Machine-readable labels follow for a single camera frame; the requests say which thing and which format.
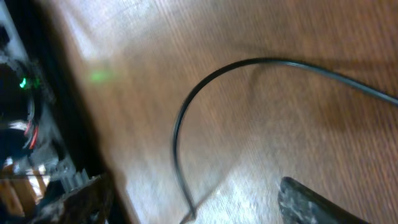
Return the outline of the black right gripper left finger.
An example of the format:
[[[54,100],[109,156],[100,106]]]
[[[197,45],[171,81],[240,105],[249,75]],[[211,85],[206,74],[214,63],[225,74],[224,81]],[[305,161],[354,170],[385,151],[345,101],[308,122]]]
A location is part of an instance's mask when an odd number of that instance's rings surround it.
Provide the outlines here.
[[[46,205],[29,223],[69,224],[105,223],[114,200],[111,179],[101,174],[82,187]]]

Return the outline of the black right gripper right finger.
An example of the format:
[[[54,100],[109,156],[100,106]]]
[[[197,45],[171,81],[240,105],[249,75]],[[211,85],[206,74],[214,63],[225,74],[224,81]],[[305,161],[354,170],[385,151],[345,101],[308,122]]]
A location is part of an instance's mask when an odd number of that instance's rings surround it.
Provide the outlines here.
[[[278,206],[284,224],[369,224],[291,177],[283,177]]]

